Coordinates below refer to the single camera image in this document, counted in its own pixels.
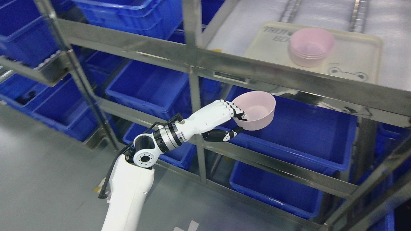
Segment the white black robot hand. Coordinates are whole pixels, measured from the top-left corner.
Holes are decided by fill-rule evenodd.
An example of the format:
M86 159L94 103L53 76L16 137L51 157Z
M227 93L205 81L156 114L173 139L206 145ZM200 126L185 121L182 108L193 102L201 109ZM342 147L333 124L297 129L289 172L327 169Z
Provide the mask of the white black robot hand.
M209 105L191 114L184 123L176 123L176 134L180 135L184 142L198 134L207 142L225 142L242 132L242 127L225 131L216 129L232 118L248 121L248 115L230 101L216 100Z

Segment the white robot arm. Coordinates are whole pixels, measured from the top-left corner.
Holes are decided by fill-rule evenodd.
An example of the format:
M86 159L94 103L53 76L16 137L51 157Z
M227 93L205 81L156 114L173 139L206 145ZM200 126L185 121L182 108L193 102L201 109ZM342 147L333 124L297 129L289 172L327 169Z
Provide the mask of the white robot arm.
M154 132L138 135L111 164L99 192L109 207L103 231L135 231L150 191L160 155L187 142L193 133L185 125L172 122Z

